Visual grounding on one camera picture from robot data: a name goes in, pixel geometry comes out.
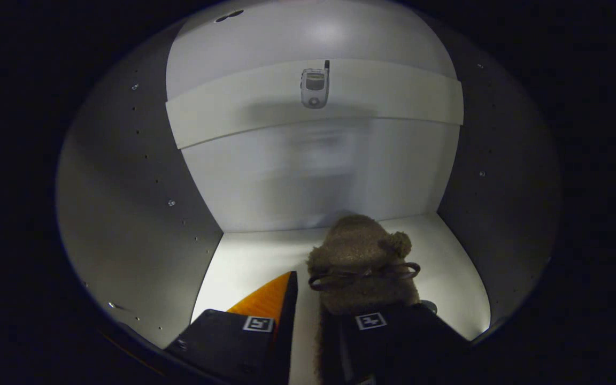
gray side wall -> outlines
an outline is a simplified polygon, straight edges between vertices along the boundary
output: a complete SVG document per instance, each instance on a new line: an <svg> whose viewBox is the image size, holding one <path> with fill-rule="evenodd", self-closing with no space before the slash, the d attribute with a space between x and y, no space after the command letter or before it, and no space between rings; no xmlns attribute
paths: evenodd
<svg viewBox="0 0 616 385"><path fill-rule="evenodd" d="M513 76L466 37L420 16L448 50L465 100L438 214L479 271L494 325L526 299L550 259L562 207L555 143Z"/></svg>
<svg viewBox="0 0 616 385"><path fill-rule="evenodd" d="M79 279L102 309L160 348L189 325L222 237L166 114L166 63L181 25L137 47L95 86L66 136L56 188Z"/></svg>

teddy bear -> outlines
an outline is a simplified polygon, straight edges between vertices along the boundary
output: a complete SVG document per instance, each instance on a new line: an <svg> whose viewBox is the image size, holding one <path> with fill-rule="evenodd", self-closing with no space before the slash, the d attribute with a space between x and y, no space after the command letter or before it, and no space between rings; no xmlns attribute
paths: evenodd
<svg viewBox="0 0 616 385"><path fill-rule="evenodd" d="M404 261L411 248L403 232L389 234L365 215L343 217L308 256L310 287L320 291L320 303L332 315L420 304L413 283L420 266Z"/></svg>

white floor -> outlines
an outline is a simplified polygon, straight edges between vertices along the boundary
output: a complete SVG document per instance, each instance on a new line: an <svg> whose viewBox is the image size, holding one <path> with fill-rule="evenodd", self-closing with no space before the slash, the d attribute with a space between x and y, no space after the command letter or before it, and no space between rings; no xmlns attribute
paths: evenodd
<svg viewBox="0 0 616 385"><path fill-rule="evenodd" d="M413 249L406 258L420 264L415 278L421 299L434 302L438 316L471 340L489 327L489 300L472 261L436 213L382 221L389 232L407 233ZM327 229L225 233L201 285L191 321L206 309L227 310L267 283L298 272L298 300L291 346L289 383L318 383L314 373L318 293L308 287L306 259Z"/></svg>

white curved wall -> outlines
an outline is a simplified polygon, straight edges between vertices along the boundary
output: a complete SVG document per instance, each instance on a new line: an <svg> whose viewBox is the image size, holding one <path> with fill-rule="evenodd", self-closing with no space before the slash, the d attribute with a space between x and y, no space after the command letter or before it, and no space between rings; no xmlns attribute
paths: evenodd
<svg viewBox="0 0 616 385"><path fill-rule="evenodd" d="M214 21L231 10L235 18ZM221 76L281 61L366 59L455 79L448 52L411 10L392 2L230 2L191 17L168 57L168 100Z"/></svg>

white cardboard strip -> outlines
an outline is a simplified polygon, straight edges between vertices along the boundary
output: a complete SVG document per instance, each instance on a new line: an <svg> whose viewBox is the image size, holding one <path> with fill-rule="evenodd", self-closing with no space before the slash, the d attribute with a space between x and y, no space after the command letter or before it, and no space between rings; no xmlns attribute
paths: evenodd
<svg viewBox="0 0 616 385"><path fill-rule="evenodd" d="M436 212L460 128L429 120L339 119L255 129L182 149L223 232L328 226Z"/></svg>
<svg viewBox="0 0 616 385"><path fill-rule="evenodd" d="M168 101L178 149L308 120L384 118L463 124L459 81L385 61L330 60L327 106L306 108L301 104L301 73L324 64L321 59L254 68L204 83Z"/></svg>

